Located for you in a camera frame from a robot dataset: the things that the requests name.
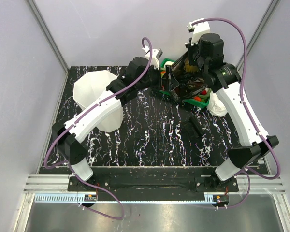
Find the black trash bag roll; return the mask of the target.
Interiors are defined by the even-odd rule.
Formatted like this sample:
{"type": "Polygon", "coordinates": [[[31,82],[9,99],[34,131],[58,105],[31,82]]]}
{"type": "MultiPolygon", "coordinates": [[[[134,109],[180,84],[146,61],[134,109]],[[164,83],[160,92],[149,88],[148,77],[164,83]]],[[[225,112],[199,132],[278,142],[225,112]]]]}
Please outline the black trash bag roll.
{"type": "Polygon", "coordinates": [[[198,120],[194,116],[190,116],[187,121],[183,123],[183,130],[187,133],[190,139],[198,139],[205,135],[198,120]]]}

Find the white faceted trash bin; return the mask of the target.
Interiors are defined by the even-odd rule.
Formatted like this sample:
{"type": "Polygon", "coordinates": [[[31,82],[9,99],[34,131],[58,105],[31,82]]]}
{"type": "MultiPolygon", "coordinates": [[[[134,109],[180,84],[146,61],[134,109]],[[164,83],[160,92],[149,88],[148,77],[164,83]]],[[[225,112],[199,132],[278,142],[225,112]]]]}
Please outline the white faceted trash bin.
{"type": "MultiPolygon", "coordinates": [[[[73,99],[82,110],[88,108],[106,90],[117,76],[107,70],[87,72],[79,78],[73,87],[73,99]]],[[[123,121],[122,108],[107,116],[97,128],[103,132],[113,132],[120,128],[123,121]]]]}

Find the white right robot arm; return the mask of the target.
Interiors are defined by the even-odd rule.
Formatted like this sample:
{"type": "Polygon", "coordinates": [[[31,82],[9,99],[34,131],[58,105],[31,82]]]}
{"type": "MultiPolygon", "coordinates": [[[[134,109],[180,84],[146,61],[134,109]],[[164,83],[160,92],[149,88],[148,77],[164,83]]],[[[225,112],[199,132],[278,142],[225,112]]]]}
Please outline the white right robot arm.
{"type": "Polygon", "coordinates": [[[189,63],[198,67],[208,87],[216,93],[230,115],[239,136],[240,146],[228,151],[210,179],[213,190],[222,191],[231,177],[254,161],[272,153],[279,141],[260,124],[244,94],[243,77],[237,68],[224,62],[224,41],[218,34],[201,32],[192,36],[188,49],[189,63]]]}

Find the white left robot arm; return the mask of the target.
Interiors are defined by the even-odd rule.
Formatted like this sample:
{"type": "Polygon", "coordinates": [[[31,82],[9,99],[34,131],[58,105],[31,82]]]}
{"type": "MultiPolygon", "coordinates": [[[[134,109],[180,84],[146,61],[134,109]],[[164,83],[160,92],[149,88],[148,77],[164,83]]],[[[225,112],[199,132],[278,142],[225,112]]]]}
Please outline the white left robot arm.
{"type": "Polygon", "coordinates": [[[52,147],[65,158],[79,177],[78,185],[85,191],[95,186],[93,171],[82,142],[94,129],[110,133],[117,130],[123,120],[123,106],[146,88],[170,91],[173,71],[164,70],[159,61],[150,57],[135,57],[119,75],[109,71],[92,71],[75,82],[73,99],[82,111],[65,123],[52,126],[52,147]]]}

